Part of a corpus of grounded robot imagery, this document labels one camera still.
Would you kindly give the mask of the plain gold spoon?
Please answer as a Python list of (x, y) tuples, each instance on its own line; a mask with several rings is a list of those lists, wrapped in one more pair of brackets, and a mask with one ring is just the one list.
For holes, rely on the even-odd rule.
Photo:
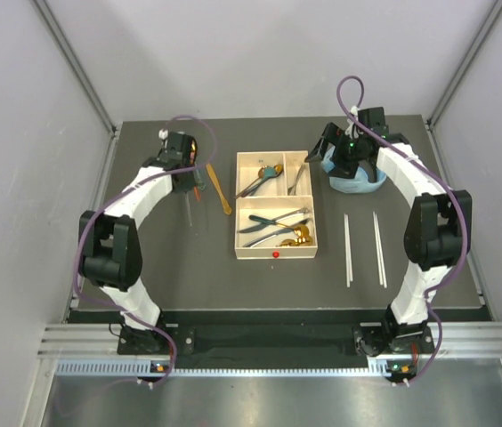
[(312, 244), (312, 236), (309, 228), (304, 224), (294, 227), (296, 234), (296, 244), (298, 246), (309, 246)]

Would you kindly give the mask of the iridescent blue purple spoon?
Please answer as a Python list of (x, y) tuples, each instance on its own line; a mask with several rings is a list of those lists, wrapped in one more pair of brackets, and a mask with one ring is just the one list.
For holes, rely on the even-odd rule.
[(263, 177), (259, 177), (253, 182), (251, 182), (247, 187), (245, 187), (240, 193), (238, 193), (235, 198), (241, 198), (241, 197), (247, 197), (250, 195), (254, 190), (256, 190), (262, 183), (264, 182)]

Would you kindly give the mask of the silver round ladle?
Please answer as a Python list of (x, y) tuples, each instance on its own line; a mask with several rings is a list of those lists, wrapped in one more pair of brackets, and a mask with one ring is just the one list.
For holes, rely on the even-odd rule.
[(191, 208), (190, 208), (190, 196), (188, 192), (184, 193), (184, 198), (185, 198), (185, 205), (186, 205), (186, 211), (187, 211), (187, 218), (188, 218), (188, 224), (190, 227), (193, 226), (192, 222), (192, 216), (191, 216)]

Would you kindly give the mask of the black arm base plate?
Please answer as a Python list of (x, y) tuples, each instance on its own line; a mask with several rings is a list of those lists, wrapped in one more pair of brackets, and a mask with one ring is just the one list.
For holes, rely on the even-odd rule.
[(169, 325), (178, 356), (201, 359), (273, 359), (278, 355), (369, 356), (433, 350), (429, 329), (393, 339), (380, 326), (355, 324)]

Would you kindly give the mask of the cream divided utensil box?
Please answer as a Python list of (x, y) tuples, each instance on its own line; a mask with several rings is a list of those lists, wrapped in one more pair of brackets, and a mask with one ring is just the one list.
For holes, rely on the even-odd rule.
[(306, 150), (236, 156), (234, 250), (239, 260), (312, 259), (318, 252)]

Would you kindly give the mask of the teal silicone spoon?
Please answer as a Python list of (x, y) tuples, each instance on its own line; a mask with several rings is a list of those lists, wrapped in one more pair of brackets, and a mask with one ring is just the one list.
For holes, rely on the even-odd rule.
[[(264, 178), (264, 182), (261, 184), (261, 185), (263, 185), (269, 179), (277, 177), (279, 173), (277, 172), (276, 166), (266, 166), (265, 168), (263, 168), (259, 171), (259, 174), (260, 174), (260, 177)], [(256, 190), (254, 190), (249, 196), (253, 195), (259, 189), (259, 187)]]

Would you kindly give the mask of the ornate gold spoon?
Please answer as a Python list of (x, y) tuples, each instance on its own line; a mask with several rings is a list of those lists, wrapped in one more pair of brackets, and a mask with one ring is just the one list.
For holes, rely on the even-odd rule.
[(278, 247), (309, 246), (311, 242), (310, 238), (288, 238), (281, 241)]

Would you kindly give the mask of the rose copper spoon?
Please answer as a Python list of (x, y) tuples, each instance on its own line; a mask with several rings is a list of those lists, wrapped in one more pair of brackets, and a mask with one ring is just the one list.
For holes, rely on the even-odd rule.
[(251, 196), (269, 179), (273, 179), (281, 175), (283, 172), (283, 165), (278, 164), (275, 166), (266, 166), (259, 171), (259, 177), (256, 183), (253, 183), (243, 193), (243, 197)]

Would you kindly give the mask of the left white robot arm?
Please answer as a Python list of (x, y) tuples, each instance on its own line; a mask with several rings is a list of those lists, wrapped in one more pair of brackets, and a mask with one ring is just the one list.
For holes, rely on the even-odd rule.
[(139, 228), (164, 197), (198, 186), (195, 138), (162, 130), (159, 139), (159, 152), (145, 160), (119, 199), (102, 213), (87, 211), (79, 219), (79, 236), (85, 240), (78, 273), (119, 307), (123, 318), (121, 338), (152, 353), (166, 347), (168, 332), (158, 325), (161, 309), (142, 283)]

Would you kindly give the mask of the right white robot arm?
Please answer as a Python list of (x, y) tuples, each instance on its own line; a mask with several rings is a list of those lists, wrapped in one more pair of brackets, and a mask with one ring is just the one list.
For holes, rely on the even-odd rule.
[(405, 350), (425, 334), (432, 299), (458, 272), (471, 246), (473, 200), (425, 167), (401, 133), (391, 133), (383, 108), (357, 109), (342, 129), (328, 123), (305, 162), (319, 162), (332, 189), (364, 194), (391, 181), (410, 207), (403, 236), (409, 259), (401, 289), (381, 322), (381, 348)]

